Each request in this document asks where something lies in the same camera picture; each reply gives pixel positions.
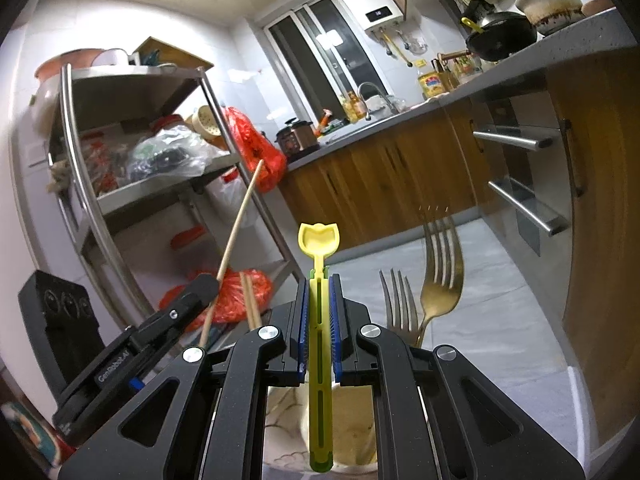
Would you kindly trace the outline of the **black wok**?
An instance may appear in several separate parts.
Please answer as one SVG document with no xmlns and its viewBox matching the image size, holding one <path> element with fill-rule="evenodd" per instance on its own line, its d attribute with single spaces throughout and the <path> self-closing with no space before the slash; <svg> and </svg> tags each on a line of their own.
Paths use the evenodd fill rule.
<svg viewBox="0 0 640 480">
<path fill-rule="evenodd" d="M 512 11 L 487 14 L 477 24 L 469 18 L 460 22 L 472 32 L 465 39 L 468 50 L 487 62 L 498 62 L 537 41 L 537 31 L 525 14 Z"/>
</svg>

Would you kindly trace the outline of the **white ceramic pot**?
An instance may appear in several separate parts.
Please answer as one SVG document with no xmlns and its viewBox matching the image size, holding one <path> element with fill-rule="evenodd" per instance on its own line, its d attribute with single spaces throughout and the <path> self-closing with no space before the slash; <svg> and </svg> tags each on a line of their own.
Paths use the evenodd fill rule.
<svg viewBox="0 0 640 480">
<path fill-rule="evenodd" d="M 526 15 L 538 34 L 544 37 L 585 17 L 582 0 L 515 0 L 514 6 Z"/>
</svg>

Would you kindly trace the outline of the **clear plastic bag on shelf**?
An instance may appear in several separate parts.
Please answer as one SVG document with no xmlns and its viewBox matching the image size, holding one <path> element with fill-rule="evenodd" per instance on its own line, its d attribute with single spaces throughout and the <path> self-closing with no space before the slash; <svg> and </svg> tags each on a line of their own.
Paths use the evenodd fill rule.
<svg viewBox="0 0 640 480">
<path fill-rule="evenodd" d="M 140 141 L 128 155 L 127 177 L 130 182 L 156 176 L 201 177 L 206 168 L 227 151 L 208 143 L 182 122 L 160 128 Z"/>
</svg>

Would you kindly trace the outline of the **red plastic bag on hook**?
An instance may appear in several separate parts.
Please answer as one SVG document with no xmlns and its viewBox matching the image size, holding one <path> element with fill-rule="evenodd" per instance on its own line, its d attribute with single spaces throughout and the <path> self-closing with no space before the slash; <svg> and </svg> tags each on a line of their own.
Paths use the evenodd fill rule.
<svg viewBox="0 0 640 480">
<path fill-rule="evenodd" d="M 250 118 L 235 107 L 224 109 L 232 138 L 240 151 L 242 159 L 250 172 L 254 172 L 258 162 L 264 162 L 257 180 L 257 187 L 262 194 L 276 188 L 288 169 L 285 154 L 278 150 L 252 124 Z"/>
</svg>

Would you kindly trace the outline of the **pink basin on rack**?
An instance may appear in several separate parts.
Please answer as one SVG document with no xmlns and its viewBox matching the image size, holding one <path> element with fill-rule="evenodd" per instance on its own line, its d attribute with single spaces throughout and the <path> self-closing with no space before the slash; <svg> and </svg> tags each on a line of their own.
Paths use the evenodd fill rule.
<svg viewBox="0 0 640 480">
<path fill-rule="evenodd" d="M 40 84 L 57 75 L 61 68 L 70 64 L 73 68 L 91 67 L 93 61 L 103 52 L 103 49 L 77 49 L 68 51 L 43 62 L 35 71 L 35 77 Z"/>
</svg>

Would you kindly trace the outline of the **white wall water heater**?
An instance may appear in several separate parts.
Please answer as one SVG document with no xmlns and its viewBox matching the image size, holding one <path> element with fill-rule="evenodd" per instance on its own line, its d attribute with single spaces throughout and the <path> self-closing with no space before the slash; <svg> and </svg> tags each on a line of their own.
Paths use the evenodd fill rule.
<svg viewBox="0 0 640 480">
<path fill-rule="evenodd" d="M 369 35 L 395 27 L 404 19 L 394 0 L 342 0 L 354 22 Z"/>
</svg>

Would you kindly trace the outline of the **stainless steel shelf rack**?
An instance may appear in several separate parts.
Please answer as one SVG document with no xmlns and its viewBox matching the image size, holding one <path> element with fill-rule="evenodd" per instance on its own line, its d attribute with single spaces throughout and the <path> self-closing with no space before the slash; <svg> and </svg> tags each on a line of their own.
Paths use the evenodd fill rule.
<svg viewBox="0 0 640 480">
<path fill-rule="evenodd" d="M 215 118 L 224 116 L 204 68 L 102 65 L 61 66 L 49 138 L 50 170 L 62 171 L 53 194 L 74 252 L 108 315 L 119 328 L 155 311 L 118 248 L 123 230 L 181 204 L 192 219 L 210 225 L 216 208 L 206 185 L 225 172 L 250 170 L 222 128 L 228 150 L 219 151 L 189 128 L 151 126 L 195 89 Z"/>
</svg>

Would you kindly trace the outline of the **yellow plastic tulip spoon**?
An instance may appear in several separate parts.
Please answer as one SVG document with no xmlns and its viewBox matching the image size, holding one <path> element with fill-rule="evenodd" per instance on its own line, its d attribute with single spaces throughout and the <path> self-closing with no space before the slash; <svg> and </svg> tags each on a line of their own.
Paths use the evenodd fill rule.
<svg viewBox="0 0 640 480">
<path fill-rule="evenodd" d="M 336 223 L 302 223 L 298 246 L 314 260 L 308 285 L 308 439 L 315 472 L 333 467 L 331 284 L 326 258 L 337 251 Z"/>
</svg>

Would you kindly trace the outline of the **wooden base cabinets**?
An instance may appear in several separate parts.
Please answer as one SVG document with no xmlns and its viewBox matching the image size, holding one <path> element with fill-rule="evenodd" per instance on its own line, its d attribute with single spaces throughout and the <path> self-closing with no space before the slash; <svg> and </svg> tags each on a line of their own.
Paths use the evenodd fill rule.
<svg viewBox="0 0 640 480">
<path fill-rule="evenodd" d="M 565 124 L 573 177 L 572 256 L 533 261 L 483 212 L 489 176 L 473 140 L 473 96 L 546 90 Z M 639 52 L 598 53 L 431 104 L 341 148 L 314 154 L 280 185 L 299 222 L 337 223 L 345 248 L 417 228 L 426 206 L 475 211 L 506 248 L 590 396 L 596 439 L 639 411 Z"/>
</svg>

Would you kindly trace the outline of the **white floral ceramic utensil holder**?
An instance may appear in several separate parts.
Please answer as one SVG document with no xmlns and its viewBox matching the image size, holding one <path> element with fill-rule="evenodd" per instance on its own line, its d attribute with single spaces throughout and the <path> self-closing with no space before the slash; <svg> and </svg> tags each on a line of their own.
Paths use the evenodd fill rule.
<svg viewBox="0 0 640 480">
<path fill-rule="evenodd" d="M 369 386 L 332 385 L 332 425 L 311 425 L 309 388 L 271 387 L 268 390 L 262 460 L 272 478 L 375 479 L 373 393 Z M 318 440 L 331 445 L 332 468 L 320 474 L 311 467 L 311 448 Z"/>
</svg>

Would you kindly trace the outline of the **wooden chopstick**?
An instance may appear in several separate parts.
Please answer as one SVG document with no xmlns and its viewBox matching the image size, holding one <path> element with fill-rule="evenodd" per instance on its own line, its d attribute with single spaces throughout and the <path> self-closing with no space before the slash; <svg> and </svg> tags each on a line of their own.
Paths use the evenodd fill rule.
<svg viewBox="0 0 640 480">
<path fill-rule="evenodd" d="M 256 322 L 254 317 L 253 293 L 250 290 L 250 285 L 252 283 L 244 272 L 240 272 L 239 277 L 243 293 L 247 326 L 249 330 L 254 330 L 256 328 Z"/>
<path fill-rule="evenodd" d="M 252 283 L 250 285 L 250 290 L 253 293 L 254 317 L 255 317 L 255 322 L 256 322 L 255 330 L 258 330 L 258 328 L 262 327 L 262 317 L 260 316 L 260 312 L 259 312 L 259 309 L 258 309 L 258 304 L 257 304 L 257 300 L 256 300 L 256 297 L 255 297 L 254 288 L 253 288 L 253 282 L 252 282 L 252 280 L 250 280 L 250 282 Z"/>
<path fill-rule="evenodd" d="M 224 277 L 226 276 L 226 273 L 227 273 L 229 261 L 231 258 L 231 254 L 233 252 L 233 248 L 235 246 L 236 238 L 238 237 L 241 223 L 245 216 L 246 208 L 248 206 L 248 203 L 252 199 L 254 188 L 256 186 L 258 177 L 262 172 L 262 168 L 264 168 L 264 161 L 261 159 L 255 168 L 253 177 L 250 179 L 250 183 L 246 186 L 246 192 L 243 196 L 242 203 L 240 205 L 238 213 L 236 214 L 236 217 L 234 219 L 234 223 L 228 238 L 226 248 L 224 248 L 224 254 L 222 255 L 221 264 L 218 269 L 217 277 L 216 277 L 219 287 L 222 287 L 222 284 L 224 284 Z M 198 346 L 203 350 L 205 350 L 207 346 L 208 335 L 210 331 L 210 326 L 212 326 L 213 316 L 215 314 L 215 309 L 217 307 L 217 301 L 218 301 L 218 298 L 215 298 L 212 301 L 212 303 L 209 305 L 209 308 L 207 309 L 207 313 L 206 313 L 206 318 L 202 326 L 201 336 L 200 336 L 200 339 L 198 340 Z"/>
</svg>

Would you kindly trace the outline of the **silver fork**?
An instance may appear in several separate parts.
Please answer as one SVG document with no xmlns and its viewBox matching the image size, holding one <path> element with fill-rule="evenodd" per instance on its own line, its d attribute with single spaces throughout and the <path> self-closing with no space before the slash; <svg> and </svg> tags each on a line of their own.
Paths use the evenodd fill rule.
<svg viewBox="0 0 640 480">
<path fill-rule="evenodd" d="M 387 328 L 398 335 L 408 346 L 420 348 L 424 337 L 424 327 L 419 321 L 418 309 L 414 301 L 408 278 L 400 271 L 390 270 L 390 284 L 382 271 L 381 281 L 386 311 Z"/>
</svg>

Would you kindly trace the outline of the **chrome kitchen faucet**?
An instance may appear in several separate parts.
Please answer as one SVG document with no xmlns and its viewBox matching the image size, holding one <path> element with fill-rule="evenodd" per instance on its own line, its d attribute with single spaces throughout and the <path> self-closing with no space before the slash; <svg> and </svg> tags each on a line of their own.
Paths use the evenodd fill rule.
<svg viewBox="0 0 640 480">
<path fill-rule="evenodd" d="M 363 102 L 366 110 L 366 119 L 371 120 L 372 114 L 380 105 L 386 107 L 390 114 L 397 114 L 398 107 L 394 101 L 376 84 L 371 81 L 363 81 L 358 84 L 357 96 Z"/>
</svg>

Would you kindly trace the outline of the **gold fork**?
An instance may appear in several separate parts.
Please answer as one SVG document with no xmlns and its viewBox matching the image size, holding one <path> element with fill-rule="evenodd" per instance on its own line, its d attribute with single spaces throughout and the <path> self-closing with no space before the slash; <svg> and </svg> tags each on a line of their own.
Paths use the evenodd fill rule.
<svg viewBox="0 0 640 480">
<path fill-rule="evenodd" d="M 464 284 L 464 261 L 458 231 L 447 208 L 421 210 L 426 268 L 420 293 L 423 320 L 416 336 L 420 348 L 428 324 L 457 307 Z"/>
</svg>

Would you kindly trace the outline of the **red plastic bag on shelf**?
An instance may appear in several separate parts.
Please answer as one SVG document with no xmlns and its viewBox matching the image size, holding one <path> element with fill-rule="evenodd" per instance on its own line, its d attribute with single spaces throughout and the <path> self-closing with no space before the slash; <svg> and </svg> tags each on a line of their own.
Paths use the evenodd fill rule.
<svg viewBox="0 0 640 480">
<path fill-rule="evenodd" d="M 192 273 L 191 278 L 197 278 L 198 275 L 203 273 L 212 274 L 214 277 L 216 274 L 215 271 L 209 270 L 197 270 L 194 272 L 195 274 Z M 273 293 L 273 282 L 264 272 L 256 269 L 247 269 L 240 272 L 227 270 L 226 275 L 224 276 L 224 281 L 222 282 L 222 289 L 218 297 L 212 324 L 239 323 L 246 319 L 243 289 L 240 280 L 241 272 L 245 276 L 248 276 L 252 281 L 253 292 L 260 314 L 264 313 L 265 310 L 268 309 Z M 185 288 L 186 285 L 178 285 L 169 289 L 163 296 L 162 300 L 160 300 L 158 308 L 160 310 L 166 309 L 168 304 L 170 304 L 172 300 L 176 299 L 180 292 L 183 292 L 183 289 Z M 205 322 L 207 312 L 208 309 L 199 314 L 198 317 L 188 325 L 186 332 L 193 332 L 194 330 L 202 327 Z"/>
</svg>

